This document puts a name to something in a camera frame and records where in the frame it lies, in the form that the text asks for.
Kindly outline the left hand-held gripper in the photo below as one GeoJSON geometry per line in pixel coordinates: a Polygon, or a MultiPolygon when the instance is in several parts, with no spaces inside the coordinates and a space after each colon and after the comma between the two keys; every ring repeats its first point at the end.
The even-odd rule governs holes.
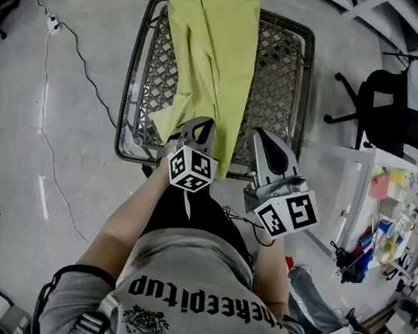
{"type": "Polygon", "coordinates": [[[201,123],[187,121],[180,135],[170,135],[165,146],[159,149],[156,167],[166,158],[170,184],[191,193],[210,185],[215,178],[218,162],[211,158],[216,123],[213,118],[202,117],[201,123]],[[195,130],[200,125],[200,136],[195,140],[195,130]]]}

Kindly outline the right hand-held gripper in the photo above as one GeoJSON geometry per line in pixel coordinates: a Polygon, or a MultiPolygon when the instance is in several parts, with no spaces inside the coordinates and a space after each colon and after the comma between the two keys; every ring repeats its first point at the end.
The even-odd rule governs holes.
{"type": "Polygon", "coordinates": [[[271,184],[248,185],[244,189],[245,210],[254,213],[272,241],[307,230],[318,223],[317,200],[304,176],[298,174],[296,156],[288,145],[263,128],[255,128],[248,139],[250,171],[257,181],[271,184]]]}

